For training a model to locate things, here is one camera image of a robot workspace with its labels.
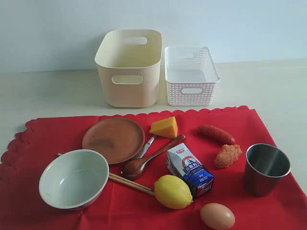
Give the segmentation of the steel table knife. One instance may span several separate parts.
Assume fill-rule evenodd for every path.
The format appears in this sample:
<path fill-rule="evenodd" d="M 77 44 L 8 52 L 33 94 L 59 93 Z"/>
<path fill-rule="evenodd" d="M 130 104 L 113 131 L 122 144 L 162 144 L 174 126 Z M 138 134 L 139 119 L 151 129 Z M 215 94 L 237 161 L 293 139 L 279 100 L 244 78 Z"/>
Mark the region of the steel table knife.
<path fill-rule="evenodd" d="M 145 153 L 147 152 L 147 150 L 149 149 L 149 147 L 151 146 L 151 144 L 153 143 L 153 141 L 155 140 L 156 137 L 157 137 L 157 135 L 152 135 L 151 138 L 144 144 L 144 146 L 139 151 L 139 153 L 132 158 L 132 160 L 142 158 L 145 155 Z"/>

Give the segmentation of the stainless steel cup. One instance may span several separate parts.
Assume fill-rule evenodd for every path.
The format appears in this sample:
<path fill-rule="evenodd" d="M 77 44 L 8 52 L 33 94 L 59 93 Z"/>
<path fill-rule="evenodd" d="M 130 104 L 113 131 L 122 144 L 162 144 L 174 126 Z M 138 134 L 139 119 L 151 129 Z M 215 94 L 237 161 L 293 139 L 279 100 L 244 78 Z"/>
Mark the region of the stainless steel cup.
<path fill-rule="evenodd" d="M 254 196 L 266 196 L 291 171 L 288 156 L 277 147 L 257 143 L 246 151 L 244 186 Z"/>

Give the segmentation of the dark wooden spoon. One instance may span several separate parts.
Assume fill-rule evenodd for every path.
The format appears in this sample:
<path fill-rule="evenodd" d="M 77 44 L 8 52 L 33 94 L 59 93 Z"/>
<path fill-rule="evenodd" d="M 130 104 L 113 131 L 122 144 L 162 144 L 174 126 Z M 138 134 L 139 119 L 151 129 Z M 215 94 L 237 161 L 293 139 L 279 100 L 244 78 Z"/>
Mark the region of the dark wooden spoon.
<path fill-rule="evenodd" d="M 134 181 L 138 178 L 141 177 L 143 174 L 147 164 L 153 159 L 154 157 L 160 155 L 161 153 L 173 148 L 174 146 L 180 144 L 181 142 L 184 141 L 186 138 L 185 135 L 180 134 L 177 136 L 175 139 L 167 143 L 165 146 L 163 146 L 160 150 L 158 150 L 155 154 L 145 157 L 145 158 L 140 158 L 140 159 L 135 159 L 129 161 L 123 168 L 122 170 L 122 176 L 125 179 Z"/>

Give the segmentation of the red sausage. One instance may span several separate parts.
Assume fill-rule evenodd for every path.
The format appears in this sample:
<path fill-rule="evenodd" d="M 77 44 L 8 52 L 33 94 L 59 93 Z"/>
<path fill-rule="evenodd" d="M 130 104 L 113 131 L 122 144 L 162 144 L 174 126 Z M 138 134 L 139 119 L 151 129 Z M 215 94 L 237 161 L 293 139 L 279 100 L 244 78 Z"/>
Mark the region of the red sausage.
<path fill-rule="evenodd" d="M 213 138 L 223 144 L 236 144 L 235 138 L 230 133 L 212 125 L 200 125 L 197 127 L 197 132 L 203 136 Z"/>

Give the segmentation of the lower wooden chopstick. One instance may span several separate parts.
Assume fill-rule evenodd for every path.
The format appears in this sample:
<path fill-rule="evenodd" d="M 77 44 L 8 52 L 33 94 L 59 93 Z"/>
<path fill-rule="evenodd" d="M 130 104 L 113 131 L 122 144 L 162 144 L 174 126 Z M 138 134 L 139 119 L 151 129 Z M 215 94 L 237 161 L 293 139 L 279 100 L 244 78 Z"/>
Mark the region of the lower wooden chopstick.
<path fill-rule="evenodd" d="M 122 185 L 125 185 L 125 186 L 127 186 L 127 187 L 130 187 L 130 188 L 133 188 L 133 189 L 135 189 L 135 190 L 138 190 L 138 191 L 141 191 L 141 192 L 143 192 L 143 193 L 146 193 L 146 194 L 149 194 L 149 195 L 151 195 L 151 196 L 154 196 L 154 193 L 153 193 L 151 190 L 146 189 L 146 188 L 143 188 L 143 187 L 141 187 L 141 186 L 139 186 L 139 185 L 135 185 L 135 184 L 132 184 L 132 183 L 123 181 L 123 180 L 118 179 L 118 178 L 113 177 L 113 176 L 109 176 L 108 178 L 109 178 L 110 180 L 112 180 L 112 181 L 115 181 L 115 182 L 120 183 L 120 184 L 122 184 Z"/>

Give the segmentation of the yellow lemon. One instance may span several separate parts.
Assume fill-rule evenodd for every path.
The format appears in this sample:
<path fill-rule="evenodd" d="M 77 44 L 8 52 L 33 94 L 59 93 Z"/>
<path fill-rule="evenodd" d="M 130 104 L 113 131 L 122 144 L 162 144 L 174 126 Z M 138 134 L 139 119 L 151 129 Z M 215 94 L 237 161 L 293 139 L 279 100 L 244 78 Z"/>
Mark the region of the yellow lemon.
<path fill-rule="evenodd" d="M 164 175 L 154 183 L 154 196 L 163 206 L 175 210 L 193 203 L 188 185 L 173 175 Z"/>

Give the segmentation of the cream plastic bin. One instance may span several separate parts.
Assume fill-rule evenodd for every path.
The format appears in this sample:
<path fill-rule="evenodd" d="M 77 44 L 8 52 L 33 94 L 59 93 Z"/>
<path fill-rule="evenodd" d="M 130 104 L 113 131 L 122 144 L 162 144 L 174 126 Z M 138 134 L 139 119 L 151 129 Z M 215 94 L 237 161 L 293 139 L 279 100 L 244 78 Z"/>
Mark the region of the cream plastic bin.
<path fill-rule="evenodd" d="M 150 29 L 110 31 L 94 61 L 104 97 L 114 107 L 144 108 L 158 98 L 162 35 Z"/>

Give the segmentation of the red scalloped table cloth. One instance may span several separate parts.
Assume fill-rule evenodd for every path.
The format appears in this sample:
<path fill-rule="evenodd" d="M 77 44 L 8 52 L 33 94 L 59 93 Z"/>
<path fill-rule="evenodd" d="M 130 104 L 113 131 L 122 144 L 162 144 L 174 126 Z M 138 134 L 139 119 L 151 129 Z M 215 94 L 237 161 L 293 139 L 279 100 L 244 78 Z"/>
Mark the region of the red scalloped table cloth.
<path fill-rule="evenodd" d="M 226 169 L 214 166 L 220 145 L 196 133 L 201 124 L 229 132 L 243 151 L 256 143 L 273 144 L 257 112 L 246 106 L 224 109 L 163 111 L 128 115 L 148 131 L 151 123 L 174 116 L 185 144 L 215 176 L 213 188 L 182 210 L 171 210 L 154 197 L 109 181 L 89 207 L 65 211 L 48 206 L 38 184 L 58 153 L 80 149 L 85 132 L 105 116 L 38 118 L 26 123 L 2 156 L 0 227 L 3 230 L 204 230 L 200 209 L 220 203 L 232 210 L 236 230 L 304 230 L 307 198 L 295 178 L 284 177 L 265 197 L 249 194 L 243 184 L 245 156 Z"/>

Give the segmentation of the wooden chopstick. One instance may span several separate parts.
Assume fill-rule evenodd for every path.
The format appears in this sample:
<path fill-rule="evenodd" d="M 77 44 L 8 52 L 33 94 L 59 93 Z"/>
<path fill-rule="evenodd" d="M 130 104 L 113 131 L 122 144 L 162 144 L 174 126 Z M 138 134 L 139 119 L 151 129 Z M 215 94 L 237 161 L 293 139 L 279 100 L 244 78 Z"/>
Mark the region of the wooden chopstick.
<path fill-rule="evenodd" d="M 56 168 L 56 170 L 60 169 L 68 169 L 68 166 L 72 166 L 74 168 L 73 163 L 79 164 L 79 161 L 83 162 L 83 158 L 89 162 L 90 159 L 93 159 L 94 163 L 100 162 L 101 166 L 97 166 L 97 170 L 94 170 L 94 184 L 97 188 L 99 188 L 99 192 L 102 191 L 102 189 L 105 187 L 107 180 L 109 179 L 109 176 L 116 177 L 118 179 L 121 179 L 123 181 L 139 185 L 143 188 L 149 189 L 150 188 L 138 184 L 136 182 L 133 182 L 131 180 L 125 179 L 121 176 L 118 176 L 116 174 L 113 174 L 109 171 L 108 163 L 104 156 L 102 156 L 100 153 L 89 150 L 89 149 L 78 149 L 74 151 L 67 152 L 66 154 L 60 154 L 58 153 L 58 157 L 49 165 Z"/>
<path fill-rule="evenodd" d="M 115 182 L 120 183 L 120 184 L 122 184 L 122 185 L 125 185 L 125 186 L 127 186 L 127 187 L 130 187 L 130 188 L 133 188 L 133 189 L 135 189 L 135 190 L 138 190 L 138 191 L 141 191 L 141 192 L 143 192 L 143 193 L 146 193 L 146 194 L 149 194 L 149 195 L 151 195 L 151 196 L 154 196 L 154 193 L 153 193 L 151 190 L 146 189 L 146 188 L 143 188 L 143 187 L 141 187 L 141 186 L 139 186 L 139 185 L 135 185 L 135 184 L 132 184 L 132 183 L 123 181 L 123 180 L 118 179 L 118 178 L 113 177 L 113 176 L 109 176 L 108 178 L 109 178 L 110 180 L 112 180 L 112 181 L 115 181 Z"/>

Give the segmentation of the upper wooden chopstick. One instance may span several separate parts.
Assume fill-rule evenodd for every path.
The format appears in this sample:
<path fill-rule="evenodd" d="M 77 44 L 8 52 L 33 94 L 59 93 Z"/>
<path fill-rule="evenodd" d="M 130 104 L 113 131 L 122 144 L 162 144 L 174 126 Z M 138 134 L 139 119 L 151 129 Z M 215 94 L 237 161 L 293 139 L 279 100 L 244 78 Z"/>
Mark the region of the upper wooden chopstick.
<path fill-rule="evenodd" d="M 125 179 L 121 176 L 118 176 L 116 174 L 113 174 L 109 171 L 108 163 L 104 156 L 102 156 L 100 153 L 89 150 L 89 149 L 78 149 L 74 151 L 67 152 L 66 154 L 60 154 L 58 153 L 58 157 L 49 165 L 56 168 L 56 170 L 60 169 L 68 169 L 68 166 L 72 166 L 74 168 L 73 163 L 79 164 L 79 161 L 83 162 L 83 158 L 89 162 L 90 159 L 93 159 L 94 163 L 100 162 L 101 166 L 97 166 L 97 170 L 94 170 L 94 184 L 97 188 L 99 188 L 99 192 L 102 191 L 102 189 L 105 187 L 107 180 L 109 179 L 109 176 L 116 177 L 118 179 L 121 179 L 123 181 L 139 185 L 143 188 L 149 189 L 150 188 L 138 184 L 136 182 L 133 182 L 131 180 Z"/>

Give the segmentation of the yellow cheese wedge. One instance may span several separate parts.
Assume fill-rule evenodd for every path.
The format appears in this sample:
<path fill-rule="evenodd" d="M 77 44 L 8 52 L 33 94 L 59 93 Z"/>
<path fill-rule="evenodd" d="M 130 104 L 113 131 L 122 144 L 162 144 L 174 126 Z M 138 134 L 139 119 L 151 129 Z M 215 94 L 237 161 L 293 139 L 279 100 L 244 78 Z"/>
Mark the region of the yellow cheese wedge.
<path fill-rule="evenodd" d="M 165 138 L 176 138 L 178 127 L 174 116 L 153 122 L 149 131 L 153 135 Z"/>

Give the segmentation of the white perforated plastic basket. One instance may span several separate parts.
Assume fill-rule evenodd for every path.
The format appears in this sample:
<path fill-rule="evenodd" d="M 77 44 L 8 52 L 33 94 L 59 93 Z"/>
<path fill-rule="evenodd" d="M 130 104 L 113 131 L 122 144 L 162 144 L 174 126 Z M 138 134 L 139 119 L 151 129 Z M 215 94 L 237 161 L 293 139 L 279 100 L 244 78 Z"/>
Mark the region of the white perforated plastic basket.
<path fill-rule="evenodd" d="M 167 101 L 171 106 L 208 106 L 220 80 L 209 48 L 165 48 Z"/>

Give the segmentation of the brown round plate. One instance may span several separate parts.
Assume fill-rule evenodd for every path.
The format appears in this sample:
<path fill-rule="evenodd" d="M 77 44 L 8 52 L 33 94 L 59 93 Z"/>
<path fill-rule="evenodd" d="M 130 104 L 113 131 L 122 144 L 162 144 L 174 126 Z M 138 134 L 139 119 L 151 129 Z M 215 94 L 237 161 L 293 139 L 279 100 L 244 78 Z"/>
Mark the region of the brown round plate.
<path fill-rule="evenodd" d="M 90 127 L 83 137 L 82 148 L 97 151 L 108 164 L 118 164 L 135 157 L 144 142 L 145 133 L 138 123 L 113 117 Z"/>

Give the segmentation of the blue white milk carton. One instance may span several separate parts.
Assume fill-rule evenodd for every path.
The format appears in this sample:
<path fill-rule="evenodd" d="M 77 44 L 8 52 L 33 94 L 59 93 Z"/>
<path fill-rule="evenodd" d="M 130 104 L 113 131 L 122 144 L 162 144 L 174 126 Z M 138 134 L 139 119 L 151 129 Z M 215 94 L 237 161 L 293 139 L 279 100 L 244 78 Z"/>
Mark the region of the blue white milk carton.
<path fill-rule="evenodd" d="M 188 185 L 193 198 L 198 198 L 212 189 L 214 175 L 184 143 L 167 150 L 166 162 L 169 171 Z"/>

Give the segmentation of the white ceramic bowl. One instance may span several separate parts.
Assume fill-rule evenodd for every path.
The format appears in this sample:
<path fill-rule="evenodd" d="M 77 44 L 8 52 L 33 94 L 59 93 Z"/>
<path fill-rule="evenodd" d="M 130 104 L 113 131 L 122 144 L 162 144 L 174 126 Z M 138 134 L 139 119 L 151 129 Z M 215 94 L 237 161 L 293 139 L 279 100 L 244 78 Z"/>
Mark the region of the white ceramic bowl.
<path fill-rule="evenodd" d="M 109 165 L 103 155 L 89 149 L 66 152 L 42 172 L 39 194 L 51 207 L 78 210 L 90 206 L 103 191 Z"/>

